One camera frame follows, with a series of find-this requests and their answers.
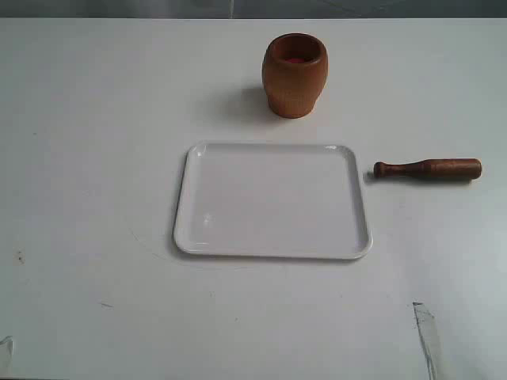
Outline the clear tape strip right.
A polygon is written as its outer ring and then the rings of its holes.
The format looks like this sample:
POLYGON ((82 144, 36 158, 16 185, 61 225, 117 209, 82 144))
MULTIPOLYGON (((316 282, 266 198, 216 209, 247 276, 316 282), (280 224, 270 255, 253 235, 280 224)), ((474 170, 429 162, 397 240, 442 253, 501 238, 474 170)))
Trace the clear tape strip right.
POLYGON ((414 315, 430 380, 444 379, 435 317, 424 303, 414 302, 414 315))

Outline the white rectangular tray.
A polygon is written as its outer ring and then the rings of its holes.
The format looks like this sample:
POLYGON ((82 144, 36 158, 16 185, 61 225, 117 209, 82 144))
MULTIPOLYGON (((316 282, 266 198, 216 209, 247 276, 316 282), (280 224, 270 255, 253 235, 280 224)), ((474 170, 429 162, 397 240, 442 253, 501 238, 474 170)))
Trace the white rectangular tray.
POLYGON ((356 155, 334 144, 197 143, 173 240, 196 256, 360 259, 372 234, 356 155))

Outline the red object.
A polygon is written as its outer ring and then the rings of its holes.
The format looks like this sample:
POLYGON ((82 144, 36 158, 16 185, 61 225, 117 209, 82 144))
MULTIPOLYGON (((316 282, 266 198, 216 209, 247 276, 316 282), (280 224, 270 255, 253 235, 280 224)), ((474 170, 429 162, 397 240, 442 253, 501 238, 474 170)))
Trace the red object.
POLYGON ((286 59, 286 62, 288 62, 288 63, 298 63, 298 64, 300 64, 300 63, 305 63, 306 61, 305 61, 305 59, 302 59, 302 58, 296 58, 296 57, 294 57, 294 58, 289 58, 289 59, 286 59))

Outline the wooden mortar cup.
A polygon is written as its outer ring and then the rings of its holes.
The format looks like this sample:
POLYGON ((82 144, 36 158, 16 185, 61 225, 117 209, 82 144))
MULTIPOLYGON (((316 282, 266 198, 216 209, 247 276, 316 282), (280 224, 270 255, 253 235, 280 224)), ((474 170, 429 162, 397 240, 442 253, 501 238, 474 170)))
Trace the wooden mortar cup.
POLYGON ((325 45, 314 36, 289 33, 278 36, 267 47, 261 78, 270 109, 278 116, 297 119, 309 114, 328 75, 325 45), (305 63, 288 63, 302 58, 305 63))

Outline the brown wooden pestle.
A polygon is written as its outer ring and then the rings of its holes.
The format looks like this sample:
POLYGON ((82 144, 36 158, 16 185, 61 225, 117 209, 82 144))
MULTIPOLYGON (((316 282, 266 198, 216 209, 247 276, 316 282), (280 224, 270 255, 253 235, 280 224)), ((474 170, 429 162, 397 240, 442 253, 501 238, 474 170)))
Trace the brown wooden pestle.
POLYGON ((374 164, 375 178, 411 177, 424 180, 472 181, 482 175, 482 163, 476 158, 427 159, 407 164, 374 164))

